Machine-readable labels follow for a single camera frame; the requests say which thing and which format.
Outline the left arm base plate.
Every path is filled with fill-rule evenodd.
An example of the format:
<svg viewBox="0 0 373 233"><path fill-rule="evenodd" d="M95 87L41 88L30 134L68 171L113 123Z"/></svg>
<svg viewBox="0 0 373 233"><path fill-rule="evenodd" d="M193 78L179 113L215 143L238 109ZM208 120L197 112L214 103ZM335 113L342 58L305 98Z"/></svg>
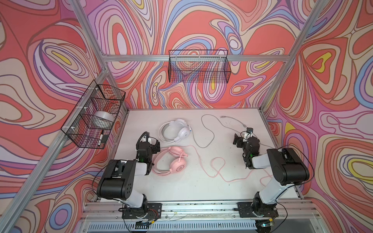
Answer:
<svg viewBox="0 0 373 233"><path fill-rule="evenodd" d="M121 208L122 219L148 219L161 218L162 203L148 203L140 208Z"/></svg>

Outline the pink cat-ear headphones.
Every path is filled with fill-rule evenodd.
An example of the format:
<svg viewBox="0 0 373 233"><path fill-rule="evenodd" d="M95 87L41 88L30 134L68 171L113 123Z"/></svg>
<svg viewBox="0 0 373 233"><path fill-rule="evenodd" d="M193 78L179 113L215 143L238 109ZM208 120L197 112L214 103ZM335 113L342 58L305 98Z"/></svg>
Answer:
<svg viewBox="0 0 373 233"><path fill-rule="evenodd" d="M168 170L159 170L157 168L157 163L162 159L162 157L166 153L172 155L175 159L170 163ZM153 158L152 171L158 176L168 176L171 174L180 173L187 166L187 162L185 160L186 157L188 157L188 155L185 153L185 151L181 147L171 146L171 147L162 149Z"/></svg>

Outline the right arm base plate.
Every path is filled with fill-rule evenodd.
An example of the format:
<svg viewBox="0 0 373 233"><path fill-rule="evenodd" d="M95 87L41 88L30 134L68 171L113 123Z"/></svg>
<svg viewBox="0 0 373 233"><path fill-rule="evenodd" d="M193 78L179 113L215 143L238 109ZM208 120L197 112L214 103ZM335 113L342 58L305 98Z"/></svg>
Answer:
<svg viewBox="0 0 373 233"><path fill-rule="evenodd" d="M239 212L241 218L245 217L264 217L277 218L279 216L275 204L263 204L257 202L238 202L235 211Z"/></svg>

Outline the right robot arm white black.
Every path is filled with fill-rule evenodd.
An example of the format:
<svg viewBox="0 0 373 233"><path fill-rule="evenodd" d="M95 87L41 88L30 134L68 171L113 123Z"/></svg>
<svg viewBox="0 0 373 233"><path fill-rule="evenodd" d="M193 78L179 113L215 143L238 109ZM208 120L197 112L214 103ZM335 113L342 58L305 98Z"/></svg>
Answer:
<svg viewBox="0 0 373 233"><path fill-rule="evenodd" d="M248 208L261 216L276 208L278 198L289 188L301 185L310 178L309 169L292 148L267 149L260 154L260 140L255 136L234 135L233 144L243 149L245 166L250 170L270 168L273 177L265 188L257 192Z"/></svg>

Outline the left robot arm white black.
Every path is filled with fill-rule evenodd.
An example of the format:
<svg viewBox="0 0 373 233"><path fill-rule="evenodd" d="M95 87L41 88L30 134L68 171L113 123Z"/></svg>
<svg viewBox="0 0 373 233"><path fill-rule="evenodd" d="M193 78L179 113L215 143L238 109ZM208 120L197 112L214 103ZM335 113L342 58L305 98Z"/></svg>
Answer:
<svg viewBox="0 0 373 233"><path fill-rule="evenodd" d="M153 155L160 152L159 141L144 132L136 143L134 160L110 160L105 167L96 189L101 199L115 200L132 209L147 209L148 201L144 194L134 190L135 177L150 174Z"/></svg>

